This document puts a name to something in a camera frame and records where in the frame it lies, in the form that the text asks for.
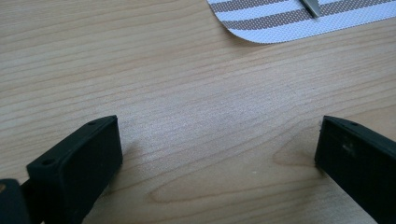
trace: gray stripe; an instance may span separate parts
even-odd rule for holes
[[[210,4],[214,12],[236,11],[250,7],[260,7],[288,0],[231,0],[228,2]]]
[[[322,12],[322,16],[330,16],[337,13],[380,5],[392,1],[395,0],[344,0],[322,5],[320,6],[320,10]],[[223,21],[222,23],[228,29],[260,30],[307,20],[312,20],[312,16],[306,9],[300,9],[257,19],[243,21]]]

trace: wood grain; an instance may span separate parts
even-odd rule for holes
[[[396,139],[396,20],[276,45],[206,1],[1,1],[0,176],[119,117],[85,223],[374,223],[314,167],[323,115]]]

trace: black plastic object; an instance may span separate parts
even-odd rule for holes
[[[14,179],[0,180],[0,223],[29,223],[20,184]]]
[[[121,164],[117,117],[93,120],[27,165],[30,179],[21,190],[15,189],[24,198],[18,201],[20,208],[26,208],[32,224],[81,223]],[[19,197],[3,193],[1,206]],[[2,224],[15,223],[12,220],[0,217]]]
[[[396,223],[395,142],[358,123],[325,116],[315,161],[375,221]]]

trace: striped fabric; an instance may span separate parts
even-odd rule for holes
[[[233,34],[256,43],[279,43],[396,16],[396,0],[319,0],[313,19],[300,0],[207,0]]]

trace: light wood surface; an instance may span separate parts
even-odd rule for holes
[[[2,0],[0,177],[117,115],[124,164],[85,223],[374,223],[313,157],[324,115],[396,139],[395,36],[256,45],[205,0]]]

